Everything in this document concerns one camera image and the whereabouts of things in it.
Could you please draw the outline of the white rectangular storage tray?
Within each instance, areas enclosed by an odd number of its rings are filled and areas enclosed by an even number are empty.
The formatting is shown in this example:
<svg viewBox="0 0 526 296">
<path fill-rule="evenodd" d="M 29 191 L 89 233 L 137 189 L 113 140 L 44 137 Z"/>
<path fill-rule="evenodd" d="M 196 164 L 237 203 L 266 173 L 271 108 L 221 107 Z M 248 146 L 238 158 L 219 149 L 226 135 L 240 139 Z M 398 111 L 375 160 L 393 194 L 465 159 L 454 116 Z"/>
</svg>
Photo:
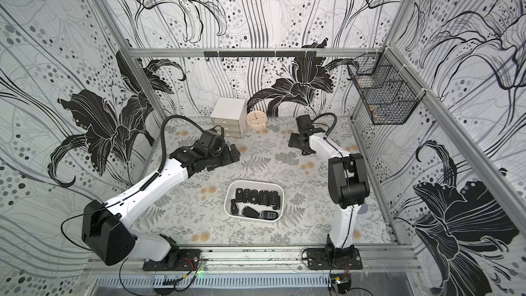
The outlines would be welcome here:
<svg viewBox="0 0 526 296">
<path fill-rule="evenodd" d="M 275 222 L 284 209 L 284 190 L 267 182 L 237 180 L 230 184 L 223 209 L 234 219 Z"/>
</svg>

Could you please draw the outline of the black flip key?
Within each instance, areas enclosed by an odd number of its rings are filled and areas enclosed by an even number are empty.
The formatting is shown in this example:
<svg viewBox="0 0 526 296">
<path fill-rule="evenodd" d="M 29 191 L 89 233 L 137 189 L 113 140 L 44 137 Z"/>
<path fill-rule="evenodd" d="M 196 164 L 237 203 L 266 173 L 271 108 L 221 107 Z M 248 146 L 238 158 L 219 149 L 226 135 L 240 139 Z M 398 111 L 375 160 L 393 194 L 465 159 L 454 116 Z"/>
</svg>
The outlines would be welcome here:
<svg viewBox="0 0 526 296">
<path fill-rule="evenodd" d="M 238 188 L 235 192 L 235 201 L 238 203 L 243 202 L 243 189 Z"/>
<path fill-rule="evenodd" d="M 272 206 L 273 210 L 279 210 L 281 208 L 282 200 L 277 191 L 270 192 L 269 204 Z"/>
</svg>

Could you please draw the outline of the black mercedes key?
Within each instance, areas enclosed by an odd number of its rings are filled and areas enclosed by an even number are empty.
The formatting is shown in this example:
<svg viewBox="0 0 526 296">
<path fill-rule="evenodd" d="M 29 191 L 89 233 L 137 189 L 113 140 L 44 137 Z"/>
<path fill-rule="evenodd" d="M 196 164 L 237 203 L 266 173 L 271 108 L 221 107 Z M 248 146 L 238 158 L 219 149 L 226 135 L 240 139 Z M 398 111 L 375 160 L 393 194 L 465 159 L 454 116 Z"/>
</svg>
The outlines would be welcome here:
<svg viewBox="0 0 526 296">
<path fill-rule="evenodd" d="M 232 216 L 239 215 L 238 202 L 235 199 L 230 200 L 230 213 Z"/>
</svg>

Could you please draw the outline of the silver edged smart key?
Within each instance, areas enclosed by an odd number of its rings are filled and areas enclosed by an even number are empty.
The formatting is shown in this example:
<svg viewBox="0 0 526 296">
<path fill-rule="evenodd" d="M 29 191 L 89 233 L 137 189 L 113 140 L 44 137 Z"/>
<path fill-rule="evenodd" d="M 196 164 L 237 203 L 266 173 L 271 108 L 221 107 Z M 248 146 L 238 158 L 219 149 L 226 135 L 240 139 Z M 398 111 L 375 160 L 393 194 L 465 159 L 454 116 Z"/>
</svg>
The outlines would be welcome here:
<svg viewBox="0 0 526 296">
<path fill-rule="evenodd" d="M 259 219 L 267 221 L 275 221 L 279 218 L 279 214 L 276 211 L 264 210 L 260 213 Z"/>
</svg>

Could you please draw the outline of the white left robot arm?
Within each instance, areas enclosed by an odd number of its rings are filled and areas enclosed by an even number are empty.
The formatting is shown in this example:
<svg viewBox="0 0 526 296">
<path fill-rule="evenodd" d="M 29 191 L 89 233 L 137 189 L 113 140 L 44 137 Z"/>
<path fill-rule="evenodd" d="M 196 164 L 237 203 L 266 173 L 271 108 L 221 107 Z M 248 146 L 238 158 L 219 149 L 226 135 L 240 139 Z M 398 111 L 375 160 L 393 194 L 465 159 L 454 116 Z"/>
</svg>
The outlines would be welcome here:
<svg viewBox="0 0 526 296">
<path fill-rule="evenodd" d="M 143 259 L 158 269 L 174 269 L 182 257 L 178 244 L 167 235 L 142 234 L 132 226 L 153 203 L 194 174 L 236 163 L 240 157 L 237 146 L 227 144 L 215 130 L 205 130 L 190 147 L 162 152 L 159 168 L 131 189 L 85 207 L 82 241 L 108 266 Z"/>
</svg>

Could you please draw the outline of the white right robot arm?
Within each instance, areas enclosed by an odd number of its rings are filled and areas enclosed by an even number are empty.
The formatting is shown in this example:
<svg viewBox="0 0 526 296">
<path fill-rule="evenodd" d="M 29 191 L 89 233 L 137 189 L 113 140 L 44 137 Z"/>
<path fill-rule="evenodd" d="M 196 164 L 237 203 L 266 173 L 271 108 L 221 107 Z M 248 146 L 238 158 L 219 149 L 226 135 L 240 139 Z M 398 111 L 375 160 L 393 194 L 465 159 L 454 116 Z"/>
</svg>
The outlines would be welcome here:
<svg viewBox="0 0 526 296">
<path fill-rule="evenodd" d="M 361 153 L 351 153 L 331 140 L 330 133 L 337 121 L 324 130 L 315 127 L 318 119 L 311 119 L 309 115 L 297 117 L 298 132 L 291 134 L 288 146 L 300 149 L 304 156 L 315 154 L 327 162 L 328 192 L 338 208 L 328 234 L 326 252 L 345 256 L 354 248 L 353 230 L 358 212 L 371 192 L 367 168 Z"/>
</svg>

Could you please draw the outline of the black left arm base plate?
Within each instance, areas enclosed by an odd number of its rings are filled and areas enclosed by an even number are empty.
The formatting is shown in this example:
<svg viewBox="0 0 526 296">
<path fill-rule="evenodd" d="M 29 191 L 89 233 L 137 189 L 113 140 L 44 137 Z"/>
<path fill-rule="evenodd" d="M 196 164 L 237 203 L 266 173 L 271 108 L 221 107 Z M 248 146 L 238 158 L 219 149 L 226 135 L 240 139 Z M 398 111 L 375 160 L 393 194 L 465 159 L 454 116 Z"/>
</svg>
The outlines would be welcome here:
<svg viewBox="0 0 526 296">
<path fill-rule="evenodd" d="M 197 271 L 198 262 L 201 260 L 200 249 L 181 249 L 171 237 L 165 234 L 160 236 L 171 248 L 161 261 L 145 260 L 143 271 Z"/>
</svg>

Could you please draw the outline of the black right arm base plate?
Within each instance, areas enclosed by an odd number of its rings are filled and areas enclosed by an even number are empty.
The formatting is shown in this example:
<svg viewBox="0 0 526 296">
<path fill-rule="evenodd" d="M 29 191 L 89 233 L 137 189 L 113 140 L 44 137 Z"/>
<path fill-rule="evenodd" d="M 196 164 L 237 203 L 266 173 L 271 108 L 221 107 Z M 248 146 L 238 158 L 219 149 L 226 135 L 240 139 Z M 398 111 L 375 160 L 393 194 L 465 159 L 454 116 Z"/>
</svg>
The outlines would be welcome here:
<svg viewBox="0 0 526 296">
<path fill-rule="evenodd" d="M 312 271 L 363 269 L 359 249 L 354 246 L 340 250 L 307 248 L 302 252 L 301 259 L 307 261 Z"/>
</svg>

